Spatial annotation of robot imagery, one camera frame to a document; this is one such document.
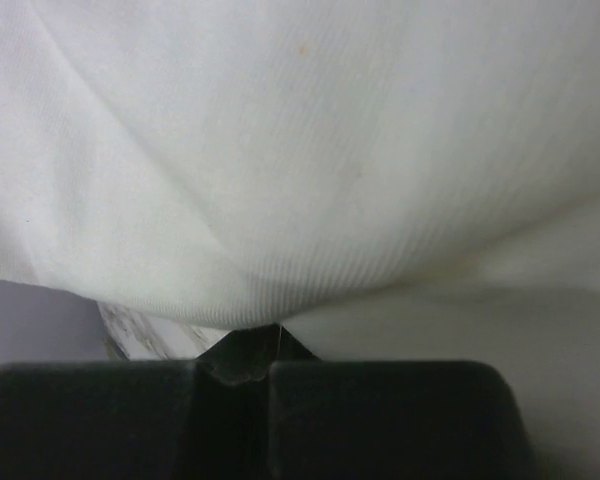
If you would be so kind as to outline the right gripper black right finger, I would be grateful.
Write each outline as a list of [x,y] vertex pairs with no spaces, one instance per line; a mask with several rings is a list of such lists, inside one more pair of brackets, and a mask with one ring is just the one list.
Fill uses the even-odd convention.
[[273,479],[527,479],[511,388],[473,361],[321,361],[269,330]]

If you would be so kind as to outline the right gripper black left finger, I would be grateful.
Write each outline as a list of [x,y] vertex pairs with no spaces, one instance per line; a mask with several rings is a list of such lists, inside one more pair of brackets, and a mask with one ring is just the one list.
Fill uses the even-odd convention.
[[260,479],[278,327],[196,360],[0,366],[0,479]]

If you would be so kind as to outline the white t-shirt with flower print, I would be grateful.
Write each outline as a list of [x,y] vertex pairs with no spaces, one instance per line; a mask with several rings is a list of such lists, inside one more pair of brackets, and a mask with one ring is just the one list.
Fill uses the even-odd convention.
[[336,354],[600,299],[600,1],[0,1],[0,279]]

